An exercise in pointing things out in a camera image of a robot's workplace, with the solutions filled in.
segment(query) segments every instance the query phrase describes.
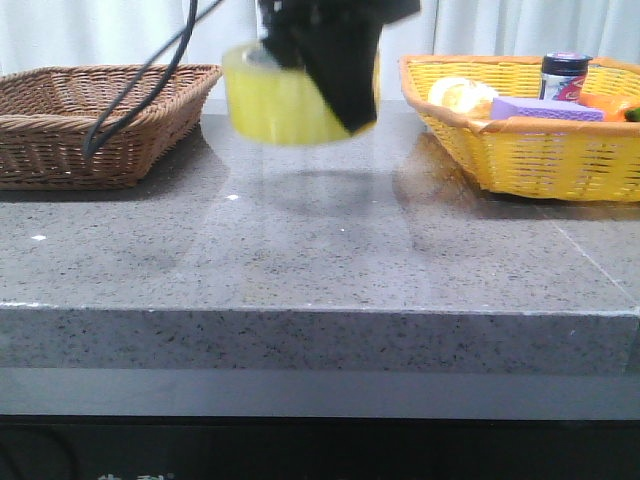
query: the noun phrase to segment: sponge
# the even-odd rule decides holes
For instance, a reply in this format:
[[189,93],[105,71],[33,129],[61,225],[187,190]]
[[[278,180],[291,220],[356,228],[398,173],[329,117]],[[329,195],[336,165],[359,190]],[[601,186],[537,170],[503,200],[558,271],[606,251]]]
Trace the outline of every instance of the sponge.
[[504,120],[513,116],[600,122],[604,119],[604,112],[597,108],[584,107],[577,103],[560,100],[521,97],[496,97],[493,99],[491,107],[493,120]]

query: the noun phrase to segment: granite countertop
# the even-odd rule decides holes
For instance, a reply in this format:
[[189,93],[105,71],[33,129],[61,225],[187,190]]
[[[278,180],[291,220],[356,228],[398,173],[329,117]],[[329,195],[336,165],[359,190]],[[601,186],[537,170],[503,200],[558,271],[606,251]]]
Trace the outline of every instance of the granite countertop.
[[0,216],[1,367],[640,366],[640,206],[481,192],[399,103],[306,148],[207,114],[135,188]]

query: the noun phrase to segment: brown wicker basket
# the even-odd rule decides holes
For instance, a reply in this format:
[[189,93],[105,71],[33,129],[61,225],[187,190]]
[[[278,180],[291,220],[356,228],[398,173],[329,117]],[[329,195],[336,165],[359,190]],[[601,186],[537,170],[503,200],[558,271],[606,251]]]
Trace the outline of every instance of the brown wicker basket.
[[[139,65],[52,67],[0,77],[0,189],[97,190],[130,187],[200,120],[222,70],[180,65],[169,83],[91,159],[84,136],[135,76]],[[108,127],[149,93],[166,69],[154,65]]]

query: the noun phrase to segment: yellow object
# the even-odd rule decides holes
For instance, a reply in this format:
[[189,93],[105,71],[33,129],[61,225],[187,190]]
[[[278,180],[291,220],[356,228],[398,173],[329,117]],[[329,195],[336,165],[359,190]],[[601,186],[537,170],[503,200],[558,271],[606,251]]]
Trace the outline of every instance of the yellow object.
[[498,92],[482,82],[463,77],[444,77],[429,89],[427,101],[471,118],[489,118]]
[[[486,190],[532,198],[640,201],[640,124],[512,117],[478,120],[427,102],[440,78],[486,82],[537,97],[539,57],[403,57],[402,88],[451,156]],[[584,91],[640,95],[640,66],[596,58]]]
[[280,145],[351,137],[311,78],[280,68],[259,44],[229,51],[222,68],[231,122],[246,137]]

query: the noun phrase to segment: wicker basket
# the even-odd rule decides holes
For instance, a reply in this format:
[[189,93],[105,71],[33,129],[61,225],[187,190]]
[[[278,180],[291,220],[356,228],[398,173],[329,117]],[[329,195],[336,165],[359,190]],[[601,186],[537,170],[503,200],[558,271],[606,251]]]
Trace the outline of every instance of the wicker basket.
[[[83,158],[85,134],[138,69],[138,65],[53,67],[0,77],[0,189],[135,185],[199,122],[207,95],[222,73],[216,65],[180,65],[130,126],[92,159]],[[105,127],[151,91],[165,69],[152,66]]]
[[[406,56],[404,95],[483,189],[532,198],[640,200],[640,123],[513,117],[473,120],[426,102],[441,77],[485,82],[501,95],[537,97],[539,57]],[[591,62],[585,91],[640,97],[640,66]]]

